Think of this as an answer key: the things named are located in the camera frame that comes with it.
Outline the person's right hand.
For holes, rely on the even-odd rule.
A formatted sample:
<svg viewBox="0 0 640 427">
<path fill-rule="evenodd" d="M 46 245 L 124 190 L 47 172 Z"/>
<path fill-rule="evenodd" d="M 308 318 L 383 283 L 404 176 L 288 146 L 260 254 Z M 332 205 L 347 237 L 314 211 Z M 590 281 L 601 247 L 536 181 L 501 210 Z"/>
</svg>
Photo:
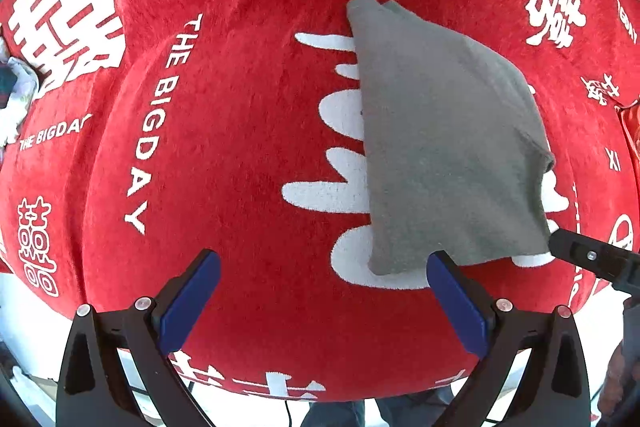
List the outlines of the person's right hand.
<svg viewBox="0 0 640 427">
<path fill-rule="evenodd" d="M 623 343 L 620 343 L 608 362 L 603 389 L 600 393 L 598 409 L 603 416 L 610 416 L 620 404 L 624 395 L 623 377 L 628 374 L 633 379 L 638 379 L 639 364 L 628 367 L 623 354 Z"/>
</svg>

